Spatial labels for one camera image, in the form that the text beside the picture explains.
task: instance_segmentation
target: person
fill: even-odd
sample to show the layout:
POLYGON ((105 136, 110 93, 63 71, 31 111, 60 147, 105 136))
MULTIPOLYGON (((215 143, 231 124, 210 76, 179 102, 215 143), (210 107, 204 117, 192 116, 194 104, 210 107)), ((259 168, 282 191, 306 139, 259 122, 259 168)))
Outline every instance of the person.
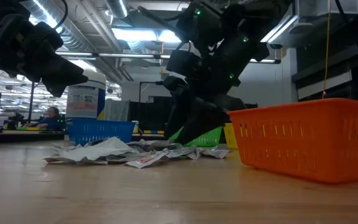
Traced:
POLYGON ((35 124, 25 124, 24 126, 25 127, 36 127, 36 128, 47 128, 49 130, 55 130, 55 131, 61 130, 62 126, 58 122, 59 117, 60 117, 59 109, 53 106, 48 109, 47 113, 48 113, 48 117, 44 118, 40 122, 35 123, 35 124))

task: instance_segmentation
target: wooden table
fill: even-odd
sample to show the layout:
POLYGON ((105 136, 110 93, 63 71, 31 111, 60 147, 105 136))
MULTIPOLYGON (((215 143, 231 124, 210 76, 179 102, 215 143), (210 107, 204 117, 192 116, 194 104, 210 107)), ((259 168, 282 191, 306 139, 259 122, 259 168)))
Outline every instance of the wooden table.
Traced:
POLYGON ((358 223, 358 183, 323 185, 225 160, 47 164, 50 143, 0 144, 0 223, 358 223))

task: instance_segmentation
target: blue basket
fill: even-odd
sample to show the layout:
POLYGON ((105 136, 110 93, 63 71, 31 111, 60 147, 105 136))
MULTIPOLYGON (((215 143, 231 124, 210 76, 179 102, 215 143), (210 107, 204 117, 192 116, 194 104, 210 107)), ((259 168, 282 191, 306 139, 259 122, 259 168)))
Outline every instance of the blue basket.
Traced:
POLYGON ((66 120, 66 134, 71 142, 84 145, 90 141, 117 137, 130 142, 135 123, 123 121, 98 121, 94 119, 66 120))

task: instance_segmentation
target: orange basket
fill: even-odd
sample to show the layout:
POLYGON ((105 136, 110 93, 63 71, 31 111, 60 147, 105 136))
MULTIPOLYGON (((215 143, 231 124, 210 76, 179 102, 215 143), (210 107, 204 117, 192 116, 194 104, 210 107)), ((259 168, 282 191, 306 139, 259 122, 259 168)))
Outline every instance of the orange basket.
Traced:
POLYGON ((338 183, 358 180, 358 101, 230 112, 243 164, 338 183))

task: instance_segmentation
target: fluorescent light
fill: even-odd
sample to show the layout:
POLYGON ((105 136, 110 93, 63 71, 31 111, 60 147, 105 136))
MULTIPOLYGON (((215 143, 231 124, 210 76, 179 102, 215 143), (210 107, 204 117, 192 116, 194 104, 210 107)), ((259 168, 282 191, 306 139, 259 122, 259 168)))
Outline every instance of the fluorescent light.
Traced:
POLYGON ((298 19, 298 16, 293 16, 292 19, 290 19, 279 31, 277 31, 277 33, 267 42, 271 43, 273 42, 275 39, 277 39, 277 37, 279 37, 280 35, 282 35, 284 33, 285 30, 287 30, 289 28, 290 25, 292 25, 296 20, 298 19))
POLYGON ((167 42, 167 43, 180 43, 181 42, 181 40, 175 35, 175 33, 170 30, 162 31, 158 40, 167 42))
POLYGON ((152 30, 136 29, 117 29, 112 28, 114 35, 119 40, 137 41, 137 40, 157 40, 155 32, 152 30))
MULTIPOLYGON (((1 93, 2 96, 23 96, 30 97, 31 93, 1 93)), ((52 94, 44 94, 44 93, 34 93, 34 96, 45 96, 45 97, 53 97, 52 94)))
POLYGON ((256 61, 255 59, 251 59, 249 62, 253 62, 253 63, 275 63, 276 60, 273 59, 263 59, 260 62, 256 61))
POLYGON ((106 96, 106 100, 107 100, 107 99, 121 100, 118 96, 106 96))
POLYGON ((96 60, 96 57, 67 57, 67 60, 96 60))
POLYGON ((291 18, 291 16, 286 16, 280 23, 277 24, 262 40, 261 42, 268 42, 273 35, 284 26, 284 24, 291 18))
POLYGON ((96 72, 96 68, 83 60, 70 60, 71 63, 81 67, 83 70, 91 70, 96 72))
POLYGON ((83 52, 56 52, 56 54, 60 56, 74 56, 74 57, 92 56, 92 53, 83 53, 83 52))

